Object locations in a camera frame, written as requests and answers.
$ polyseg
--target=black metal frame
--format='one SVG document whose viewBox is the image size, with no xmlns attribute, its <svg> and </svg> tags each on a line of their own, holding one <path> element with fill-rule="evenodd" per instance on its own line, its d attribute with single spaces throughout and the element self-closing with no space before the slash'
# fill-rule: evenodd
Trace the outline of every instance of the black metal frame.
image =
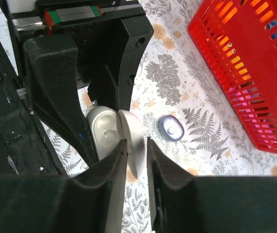
<svg viewBox="0 0 277 233">
<path fill-rule="evenodd" d="M 0 43 L 0 174 L 66 175 L 38 117 L 20 100 L 16 76 Z"/>
</svg>

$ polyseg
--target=black 3d-printed part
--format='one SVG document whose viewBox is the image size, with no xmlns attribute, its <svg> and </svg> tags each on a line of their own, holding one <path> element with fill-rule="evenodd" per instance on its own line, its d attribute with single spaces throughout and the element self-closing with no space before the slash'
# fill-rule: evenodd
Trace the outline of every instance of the black 3d-printed part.
<svg viewBox="0 0 277 233">
<path fill-rule="evenodd" d="M 147 171 L 157 233 L 277 233 L 277 177 L 194 177 L 150 138 Z"/>
<path fill-rule="evenodd" d="M 127 142 L 76 178 L 0 176 L 0 233 L 120 233 Z"/>
<path fill-rule="evenodd" d="M 92 166 L 98 161 L 76 86 L 78 48 L 68 34 L 24 43 L 29 102 L 38 116 L 58 132 Z"/>
<path fill-rule="evenodd" d="M 120 19 L 115 28 L 107 62 L 91 81 L 88 91 L 99 105 L 129 111 L 139 63 L 154 30 L 146 16 Z"/>
<path fill-rule="evenodd" d="M 39 120 L 19 99 L 15 80 L 0 43 L 0 174 L 66 175 Z"/>
</svg>

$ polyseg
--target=small purple device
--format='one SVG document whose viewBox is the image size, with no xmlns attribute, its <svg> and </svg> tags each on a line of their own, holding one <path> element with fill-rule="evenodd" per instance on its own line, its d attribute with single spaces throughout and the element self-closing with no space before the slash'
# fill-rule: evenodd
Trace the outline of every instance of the small purple device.
<svg viewBox="0 0 277 233">
<path fill-rule="evenodd" d="M 162 134 L 172 142 L 181 140 L 185 132 L 181 122 L 171 115 L 160 118 L 159 128 Z"/>
</svg>

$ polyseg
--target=orange flower print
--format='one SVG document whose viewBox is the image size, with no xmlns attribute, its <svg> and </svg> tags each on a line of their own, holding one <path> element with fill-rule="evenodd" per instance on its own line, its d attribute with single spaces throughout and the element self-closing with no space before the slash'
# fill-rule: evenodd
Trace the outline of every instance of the orange flower print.
<svg viewBox="0 0 277 233">
<path fill-rule="evenodd" d="M 176 112 L 175 112 L 175 111 L 173 111 L 173 112 L 169 112 L 169 114 L 170 114 L 171 116 L 176 117 Z"/>
<path fill-rule="evenodd" d="M 197 169 L 195 169 L 195 168 L 188 168 L 188 169 L 186 169 L 186 171 L 189 172 L 193 176 L 199 175 Z"/>
<path fill-rule="evenodd" d="M 137 179 L 134 177 L 132 174 L 131 170 L 129 167 L 127 167 L 127 173 L 126 173 L 126 179 L 128 182 L 134 183 Z"/>
<path fill-rule="evenodd" d="M 89 106 L 92 104 L 92 101 L 90 100 L 90 97 L 87 91 L 82 95 L 82 100 L 86 106 Z"/>
<path fill-rule="evenodd" d="M 147 98 L 148 102 L 144 104 L 144 106 L 147 107 L 153 107 L 156 103 L 154 102 L 155 98 L 153 98 L 152 100 L 150 100 L 149 98 Z"/>
<path fill-rule="evenodd" d="M 131 99 L 131 109 L 139 108 L 139 105 L 140 105 L 139 98 L 136 101 Z"/>
<path fill-rule="evenodd" d="M 277 166 L 273 166 L 273 167 L 271 168 L 271 175 L 272 175 L 272 176 L 277 176 Z"/>
<path fill-rule="evenodd" d="M 188 100 L 188 99 L 189 99 L 189 95 L 188 95 L 187 91 L 183 91 L 182 102 L 183 102 L 183 101 L 186 101 L 186 100 Z"/>
<path fill-rule="evenodd" d="M 225 110 L 222 110 L 222 111 L 221 111 L 221 114 L 222 114 L 223 116 L 226 116 Z"/>
<path fill-rule="evenodd" d="M 176 24 L 180 24 L 182 22 L 181 18 L 180 17 L 176 17 L 175 18 L 175 23 Z"/>
<path fill-rule="evenodd" d="M 177 38 L 181 38 L 182 37 L 182 33 L 180 31 L 175 31 L 174 32 L 174 35 L 177 37 Z"/>
<path fill-rule="evenodd" d="M 230 158 L 232 157 L 231 151 L 228 150 L 228 151 L 226 152 L 225 156 L 226 156 L 227 159 L 230 159 Z"/>
<path fill-rule="evenodd" d="M 157 40 L 162 39 L 164 37 L 164 35 L 166 34 L 166 30 L 160 24 L 154 24 L 153 29 L 154 29 L 153 37 Z"/>
<path fill-rule="evenodd" d="M 163 38 L 163 45 L 169 50 L 171 50 L 175 47 L 174 41 L 171 38 L 168 38 L 168 37 Z"/>
<path fill-rule="evenodd" d="M 196 100 L 199 98 L 198 96 L 198 92 L 197 93 L 194 93 L 193 96 L 196 98 Z"/>
</svg>

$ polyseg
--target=gray leaf print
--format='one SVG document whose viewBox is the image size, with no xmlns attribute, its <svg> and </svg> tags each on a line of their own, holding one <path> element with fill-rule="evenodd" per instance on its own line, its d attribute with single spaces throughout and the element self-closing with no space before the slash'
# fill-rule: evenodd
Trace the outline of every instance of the gray leaf print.
<svg viewBox="0 0 277 233">
<path fill-rule="evenodd" d="M 254 147 L 245 133 L 241 135 L 238 133 L 237 127 L 230 125 L 229 122 L 223 122 L 223 128 L 226 129 L 230 134 L 230 138 L 236 143 L 236 148 L 243 150 L 243 154 L 239 155 L 241 158 L 247 160 L 252 166 L 252 174 L 254 174 Z"/>
<path fill-rule="evenodd" d="M 64 169 L 67 172 L 67 174 L 69 174 L 75 167 L 77 167 L 81 161 L 82 159 L 79 159 L 76 163 L 65 165 Z"/>
<path fill-rule="evenodd" d="M 125 211 L 122 216 L 122 230 L 126 233 L 144 233 L 150 220 L 149 203 L 137 189 L 126 187 Z"/>
<path fill-rule="evenodd" d="M 61 147 L 61 137 L 59 135 L 54 135 L 54 137 L 51 139 L 51 143 L 55 149 L 56 152 L 60 152 L 58 147 Z"/>
<path fill-rule="evenodd" d="M 205 102 L 212 106 L 224 104 L 222 101 L 223 93 L 212 76 L 205 62 L 198 59 L 194 52 L 190 52 L 183 62 L 187 66 L 188 73 L 196 80 L 200 81 L 200 86 L 206 92 Z"/>
<path fill-rule="evenodd" d="M 139 63 L 139 67 L 140 67 L 140 73 L 139 73 L 139 76 L 142 74 L 142 71 L 143 71 L 143 66 L 144 66 L 144 63 L 148 60 L 148 52 L 144 53 L 143 54 L 143 57 Z"/>
<path fill-rule="evenodd" d="M 70 151 L 71 151 L 71 146 L 70 144 L 68 144 L 66 150 L 61 155 L 59 155 L 59 159 L 61 160 L 61 163 L 63 164 L 63 166 L 66 166 L 66 164 L 68 164 L 68 159 L 70 159 Z"/>
<path fill-rule="evenodd" d="M 170 15 L 173 18 L 171 15 L 171 3 L 167 0 L 149 0 L 145 4 L 144 10 L 149 15 L 157 15 L 158 17 Z"/>
<path fill-rule="evenodd" d="M 184 17 L 185 23 L 189 24 L 193 16 L 191 7 L 188 6 L 188 2 L 186 0 L 177 0 L 177 2 L 181 4 L 181 7 L 178 10 L 179 13 L 181 14 L 182 17 Z"/>
<path fill-rule="evenodd" d="M 178 77 L 178 65 L 172 56 L 163 54 L 158 56 L 159 64 L 150 62 L 146 66 L 146 78 L 157 82 L 158 96 L 166 99 L 165 104 L 175 106 L 181 101 L 181 94 L 177 87 L 181 85 Z"/>
<path fill-rule="evenodd" d="M 191 142 L 199 142 L 200 144 L 196 147 L 197 150 L 206 150 L 211 153 L 211 158 L 216 155 L 216 160 L 219 160 L 228 149 L 228 147 L 223 147 L 228 137 L 221 139 L 221 124 L 215 130 L 214 113 L 208 118 L 208 111 L 205 111 L 202 116 L 201 111 L 202 109 L 199 109 L 195 113 L 194 109 L 183 109 L 187 120 L 186 125 L 190 125 L 187 129 L 190 130 L 189 135 L 198 136 Z"/>
<path fill-rule="evenodd" d="M 144 137 L 147 140 L 147 137 L 152 137 L 163 153 L 168 154 L 170 150 L 170 142 L 166 140 L 160 130 L 159 130 L 159 122 L 157 118 L 154 116 L 154 113 L 147 113 L 143 116 L 143 126 L 144 126 Z"/>
<path fill-rule="evenodd" d="M 238 176 L 239 168 L 237 166 L 231 166 L 231 168 L 227 170 L 225 163 L 220 160 L 213 168 L 212 173 L 215 176 Z"/>
</svg>

